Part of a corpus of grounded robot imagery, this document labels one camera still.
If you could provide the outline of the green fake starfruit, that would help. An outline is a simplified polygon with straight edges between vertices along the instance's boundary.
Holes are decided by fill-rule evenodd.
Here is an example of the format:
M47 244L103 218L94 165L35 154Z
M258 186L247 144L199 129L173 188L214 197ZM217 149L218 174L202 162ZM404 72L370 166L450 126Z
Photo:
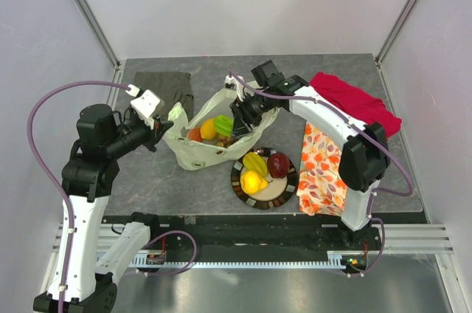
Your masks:
M214 127L218 134L221 134L225 137L230 137L232 135L233 129L233 119L226 115L218 115L214 119Z

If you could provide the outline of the yellow orange fake mango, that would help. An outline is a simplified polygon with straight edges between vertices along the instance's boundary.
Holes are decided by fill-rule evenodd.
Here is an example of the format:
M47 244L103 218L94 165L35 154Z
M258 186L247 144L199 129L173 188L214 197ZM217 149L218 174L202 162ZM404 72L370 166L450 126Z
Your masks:
M215 129L214 118L204 121L204 123L200 127L200 135L201 139L203 140L213 140L217 137L218 132Z

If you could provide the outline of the yellow fake starfruit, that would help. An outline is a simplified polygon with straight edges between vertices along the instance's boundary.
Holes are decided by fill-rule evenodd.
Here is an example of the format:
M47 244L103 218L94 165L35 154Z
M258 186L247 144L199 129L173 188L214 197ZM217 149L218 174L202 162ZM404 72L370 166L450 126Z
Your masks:
M248 171L254 171L266 178L268 175L268 167L265 160L255 152L248 152L243 157L243 165Z

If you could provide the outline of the pale green plastic bag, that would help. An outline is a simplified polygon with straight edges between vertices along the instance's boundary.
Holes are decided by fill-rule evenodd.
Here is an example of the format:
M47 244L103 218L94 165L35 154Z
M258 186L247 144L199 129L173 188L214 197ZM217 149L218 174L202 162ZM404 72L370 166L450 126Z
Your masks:
M164 134L163 140L174 152L178 164L184 170L196 171L241 158L255 146L263 132L276 120L279 114L277 109L266 112L262 115L261 123L253 132L226 148L218 147L216 145L217 139L203 142L187 139L187 132L201 126L204 121L220 114L231 117L230 104L236 97L235 90L220 89L203 104L200 111L191 120L187 118L187 113L180 103L176 103L170 110L167 119L173 122L173 126Z

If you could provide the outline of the dark red fake apple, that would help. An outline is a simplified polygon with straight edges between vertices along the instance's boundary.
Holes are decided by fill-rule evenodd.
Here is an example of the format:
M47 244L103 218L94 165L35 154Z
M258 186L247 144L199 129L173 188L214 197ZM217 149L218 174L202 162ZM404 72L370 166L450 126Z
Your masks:
M287 176L290 169L290 159L283 153L276 152L267 160L267 168L273 179L281 179Z

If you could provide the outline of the yellow fake pear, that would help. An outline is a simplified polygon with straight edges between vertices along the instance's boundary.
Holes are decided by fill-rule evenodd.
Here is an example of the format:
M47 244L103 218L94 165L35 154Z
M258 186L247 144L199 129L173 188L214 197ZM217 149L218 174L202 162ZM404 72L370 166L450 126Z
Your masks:
M240 186L244 193L254 195L268 187L268 181L256 171L246 171L240 176Z

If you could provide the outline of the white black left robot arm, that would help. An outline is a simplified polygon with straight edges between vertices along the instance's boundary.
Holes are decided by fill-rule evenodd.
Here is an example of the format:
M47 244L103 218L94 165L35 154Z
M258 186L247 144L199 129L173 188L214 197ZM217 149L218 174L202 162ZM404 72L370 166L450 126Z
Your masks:
M34 299L36 312L110 312L120 279L138 251L161 243L158 216L135 212L107 253L97 257L100 226L119 173L119 158L140 146L155 151L173 126L160 117L147 124L136 109L127 111L128 121L106 104L80 112L79 137L62 170L66 227L60 240L60 260L49 288Z

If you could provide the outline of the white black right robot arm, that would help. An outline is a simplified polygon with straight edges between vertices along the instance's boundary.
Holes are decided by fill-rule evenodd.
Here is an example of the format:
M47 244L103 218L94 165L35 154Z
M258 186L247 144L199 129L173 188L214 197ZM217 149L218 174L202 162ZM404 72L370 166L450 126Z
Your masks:
M384 177L390 161L384 128L367 125L325 100L298 75L289 78L273 61L255 67L252 74L258 84L251 87L242 77L229 73L225 85L237 92L230 109L233 115L231 136L238 140L261 124L264 114L285 109L305 119L326 134L340 148L339 175L347 186L347 199L338 230L340 245L355 249L364 241L362 230L369 222L371 193Z

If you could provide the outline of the brown fake walnuts cluster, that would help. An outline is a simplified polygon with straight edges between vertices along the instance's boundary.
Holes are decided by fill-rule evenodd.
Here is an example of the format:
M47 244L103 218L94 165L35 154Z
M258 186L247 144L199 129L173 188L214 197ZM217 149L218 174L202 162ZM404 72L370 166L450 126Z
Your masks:
M216 139L215 146L221 148L228 148L235 143L235 140L231 137L226 137L222 134L219 134Z

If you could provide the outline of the fake watermelon slice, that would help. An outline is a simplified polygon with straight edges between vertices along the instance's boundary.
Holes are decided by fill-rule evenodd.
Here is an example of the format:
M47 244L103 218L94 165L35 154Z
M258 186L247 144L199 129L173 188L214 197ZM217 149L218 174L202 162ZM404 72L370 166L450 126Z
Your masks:
M195 142L202 142L203 138L201 137L200 128L192 128L187 132L187 139Z

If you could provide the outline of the dark olive cloth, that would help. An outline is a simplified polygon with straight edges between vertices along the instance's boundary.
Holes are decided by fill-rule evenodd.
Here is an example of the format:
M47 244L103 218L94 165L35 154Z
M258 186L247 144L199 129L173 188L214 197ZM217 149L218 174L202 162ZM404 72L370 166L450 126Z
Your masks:
M137 72L134 76L134 85L144 90L151 90L164 101L159 115L163 120L176 103L180 103L187 119L194 115L194 95L190 85L188 72Z

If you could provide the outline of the cream plate with dark rim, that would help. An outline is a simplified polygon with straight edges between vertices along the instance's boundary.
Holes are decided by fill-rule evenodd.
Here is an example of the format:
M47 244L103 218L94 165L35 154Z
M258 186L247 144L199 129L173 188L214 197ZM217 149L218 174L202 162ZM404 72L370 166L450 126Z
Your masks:
M258 210L270 210L283 206L296 193L298 187L298 173L292 161L288 160L288 173L285 177L275 179L268 173L268 186L256 194L247 194L240 184L241 176L247 172L243 165L243 158L235 161L231 170L231 186L243 203Z

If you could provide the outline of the orange floral cloth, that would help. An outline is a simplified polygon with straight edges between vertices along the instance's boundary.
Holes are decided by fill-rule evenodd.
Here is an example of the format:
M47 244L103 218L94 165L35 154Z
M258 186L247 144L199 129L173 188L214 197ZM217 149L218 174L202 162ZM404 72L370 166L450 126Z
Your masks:
M317 127L305 125L299 185L299 210L309 216L340 216L344 210L347 186L339 175L341 151Z

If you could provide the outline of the red cloth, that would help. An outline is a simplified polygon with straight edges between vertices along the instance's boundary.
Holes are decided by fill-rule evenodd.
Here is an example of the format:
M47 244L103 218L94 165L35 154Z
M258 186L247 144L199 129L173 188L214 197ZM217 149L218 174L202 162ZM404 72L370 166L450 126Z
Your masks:
M386 137L400 131L402 119L387 110L382 99L371 96L335 75L318 72L309 84L328 102L367 124L380 123Z

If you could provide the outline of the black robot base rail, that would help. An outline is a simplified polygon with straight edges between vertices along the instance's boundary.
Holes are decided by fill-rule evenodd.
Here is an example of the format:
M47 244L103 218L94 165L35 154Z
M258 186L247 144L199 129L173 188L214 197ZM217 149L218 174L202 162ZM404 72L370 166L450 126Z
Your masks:
M337 217L303 214L160 216L152 238L172 231L154 249L175 251L185 259L192 253L249 252L281 258L313 257L316 252L372 253L381 247L381 234L369 224L352 234Z

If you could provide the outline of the left aluminium frame post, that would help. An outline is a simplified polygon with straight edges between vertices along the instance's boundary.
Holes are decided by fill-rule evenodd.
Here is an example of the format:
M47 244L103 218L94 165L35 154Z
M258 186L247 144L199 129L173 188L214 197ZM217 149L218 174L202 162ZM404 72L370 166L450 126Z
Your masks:
M100 23L97 20L97 17L95 16L90 4L88 3L87 0L74 0L74 1L79 11L81 12L82 16L86 20L86 23L91 29L93 35L97 39L97 42L99 43L103 52L105 53L105 56L107 57L111 65L115 69L118 69L120 66L119 58L117 57L117 54L112 48L109 40L105 36L105 33L102 27L100 26Z

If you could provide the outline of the aluminium frame post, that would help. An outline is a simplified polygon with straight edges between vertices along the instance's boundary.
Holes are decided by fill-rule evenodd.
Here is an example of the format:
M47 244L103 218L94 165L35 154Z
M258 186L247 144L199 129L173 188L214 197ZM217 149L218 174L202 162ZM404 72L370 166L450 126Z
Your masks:
M378 54L375 56L375 62L378 67L381 66L381 64L387 57L390 49L393 47L394 43L398 39L398 36L402 32L403 28L405 27L407 21L414 12L414 9L419 3L419 1L420 0L406 0L385 41L383 42Z
M100 26L100 23L97 20L97 17L95 16L90 4L88 3L87 0L74 0L74 1L79 11L81 12L82 16L86 20L86 23L91 29L93 35L97 39L97 42L99 43L103 52L105 53L105 56L107 57L111 65L115 69L118 69L120 66L119 58L117 57L117 54L112 48L109 40L105 36L105 33L102 27Z

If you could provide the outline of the right aluminium frame post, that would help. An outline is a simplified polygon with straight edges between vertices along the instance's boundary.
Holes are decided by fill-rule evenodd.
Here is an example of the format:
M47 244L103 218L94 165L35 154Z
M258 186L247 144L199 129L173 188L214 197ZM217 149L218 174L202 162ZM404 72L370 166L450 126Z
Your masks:
M375 62L378 67L381 66L381 64L387 57L390 49L393 47L394 43L398 39L398 36L402 32L403 28L405 27L407 21L414 12L414 9L419 3L419 1L420 0L406 0L385 41L383 42L378 54L375 56Z

